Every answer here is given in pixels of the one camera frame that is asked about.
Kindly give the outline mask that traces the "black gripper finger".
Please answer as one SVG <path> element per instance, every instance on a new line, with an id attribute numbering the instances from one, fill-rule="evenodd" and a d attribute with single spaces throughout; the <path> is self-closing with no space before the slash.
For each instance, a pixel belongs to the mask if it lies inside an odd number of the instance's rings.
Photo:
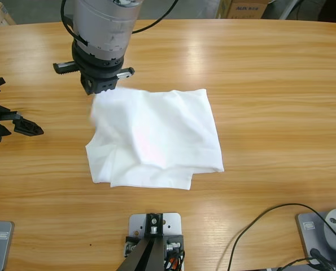
<path id="1" fill-rule="evenodd" d="M 14 131 L 25 136 L 40 136 L 44 134 L 44 131 L 40 126 L 38 126 L 35 122 L 27 120 L 23 117 L 20 119 L 13 120 Z"/>
<path id="2" fill-rule="evenodd" d="M 95 80 L 87 75 L 81 75 L 81 85 L 87 95 L 95 93 Z"/>
<path id="3" fill-rule="evenodd" d="M 117 76 L 96 80 L 95 93 L 99 94 L 103 91 L 115 89 L 118 80 L 119 78 Z"/>

